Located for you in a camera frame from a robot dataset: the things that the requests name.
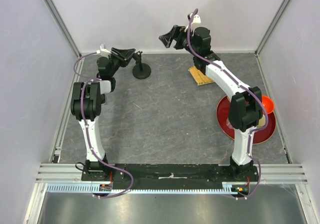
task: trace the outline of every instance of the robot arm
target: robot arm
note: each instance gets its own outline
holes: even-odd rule
[[[113,92],[116,86],[114,74],[120,67],[126,67],[133,58],[137,64],[141,63],[141,51],[135,53],[135,49],[116,49],[112,48],[108,51],[102,44],[100,50],[97,51],[101,57],[97,60],[98,74],[101,80],[99,82],[89,83],[84,90],[83,111],[88,127],[88,136],[91,146],[98,158],[108,163],[106,153],[103,149],[100,132],[99,132],[99,115],[102,105],[106,103],[106,95]],[[103,180],[109,175],[109,170],[105,165],[98,162],[95,155],[89,146],[86,124],[81,113],[81,92],[84,86],[83,82],[73,84],[71,113],[76,117],[81,125],[85,146],[86,146],[86,161],[83,167],[82,180],[90,181],[94,178]]]
[[[190,42],[192,48],[199,56],[213,61],[216,65],[196,56],[193,57],[194,65],[204,75],[213,79],[231,100],[228,118],[234,127],[235,136],[234,151],[230,162],[237,167],[250,165],[252,160],[248,156],[247,150],[249,135],[258,125],[259,119],[262,117],[262,109],[242,87],[252,91],[260,100],[262,99],[261,91],[258,87],[250,88],[225,67],[220,58],[211,50],[210,30],[200,27],[200,24],[199,15],[195,15],[191,23],[192,36]],[[185,26],[174,25],[169,33],[161,35],[159,39],[166,48],[169,48],[171,43],[176,41],[175,49],[184,48],[192,54],[187,42],[187,29],[188,27]],[[253,137],[250,139],[249,153],[251,153],[252,141]]]

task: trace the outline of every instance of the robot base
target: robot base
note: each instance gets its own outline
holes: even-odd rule
[[[105,163],[108,163],[107,157],[103,158]],[[110,181],[111,171],[108,167],[104,166],[100,162],[91,162],[86,160],[84,163],[81,181]]]
[[[257,167],[252,164],[249,164],[248,168],[241,167],[242,170],[237,173],[234,165],[220,164],[115,164],[115,166],[133,175],[133,190],[221,189],[223,182],[246,183],[247,176],[251,182],[256,182],[259,177]],[[96,176],[89,181],[101,181],[101,177],[107,176]],[[127,174],[118,170],[112,170],[111,176],[113,189],[126,189],[131,182]]]

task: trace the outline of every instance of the gray floor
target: gray floor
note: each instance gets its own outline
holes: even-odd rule
[[[46,193],[38,224],[306,224],[292,186],[264,186],[246,201],[205,194]]]
[[[221,54],[240,80],[266,90],[254,54]],[[95,76],[96,59],[87,57],[82,74]],[[218,102],[225,96],[217,84],[197,86],[188,69],[189,54],[143,55],[152,74],[132,75],[134,62],[116,73],[116,88],[100,116],[100,135],[110,163],[228,163],[234,142],[220,129]],[[253,152],[264,164],[286,163],[278,131]],[[86,147],[80,125],[70,116],[61,163],[84,161]]]

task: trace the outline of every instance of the red bowl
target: red bowl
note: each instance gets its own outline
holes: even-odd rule
[[[262,95],[262,104],[266,108],[268,114],[272,113],[275,109],[275,103],[268,96]]]
[[[219,102],[216,109],[216,117],[218,119],[218,123],[222,129],[222,131],[232,139],[235,139],[235,130],[229,128],[227,125],[227,118],[230,110],[230,102],[227,99],[227,96],[222,98]],[[276,130],[276,117],[273,112],[268,114],[268,125],[265,129],[258,131],[254,134],[253,144],[263,143],[268,140]]]

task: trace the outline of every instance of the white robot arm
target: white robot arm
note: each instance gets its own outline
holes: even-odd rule
[[[106,96],[107,93],[112,91],[111,82],[108,80],[101,80],[99,81],[100,84],[100,93],[101,95]],[[85,147],[86,147],[86,160],[91,162],[96,162],[96,157],[92,154],[90,150],[87,134],[86,134],[86,125],[83,119],[78,120],[83,132],[84,140],[85,140]],[[90,143],[93,147],[94,152],[96,155],[103,160],[106,153],[101,143],[100,132],[99,132],[99,116],[96,116],[93,121],[87,119],[88,130],[89,130],[89,138]]]
[[[207,77],[213,79],[226,93],[229,100],[231,100],[228,118],[234,127],[235,134],[234,150],[230,161],[233,162],[237,168],[241,168],[252,163],[250,155],[254,135],[253,129],[255,129],[259,123],[259,119],[262,117],[261,107],[245,89],[253,92],[260,101],[262,94],[259,88],[254,87],[251,89],[226,68],[220,58],[211,51],[210,30],[201,27],[200,24],[200,16],[197,14],[194,15],[190,26],[192,31],[190,43],[192,49],[197,54],[193,57],[194,65]],[[166,48],[169,48],[172,41],[175,40],[175,49],[185,49],[193,54],[187,42],[187,30],[188,26],[174,25],[169,33],[161,35],[159,39]],[[212,61],[216,65],[208,63],[198,56]]]

